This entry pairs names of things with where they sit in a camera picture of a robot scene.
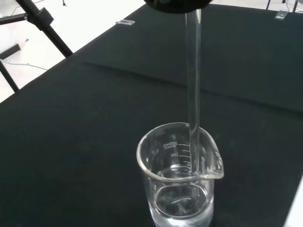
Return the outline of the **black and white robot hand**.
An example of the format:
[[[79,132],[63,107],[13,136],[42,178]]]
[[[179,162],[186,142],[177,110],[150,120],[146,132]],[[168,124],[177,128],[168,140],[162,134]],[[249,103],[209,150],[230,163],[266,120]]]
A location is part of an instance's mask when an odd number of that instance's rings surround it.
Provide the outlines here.
[[[144,0],[153,9],[165,13],[185,14],[196,9],[203,9],[212,0]]]

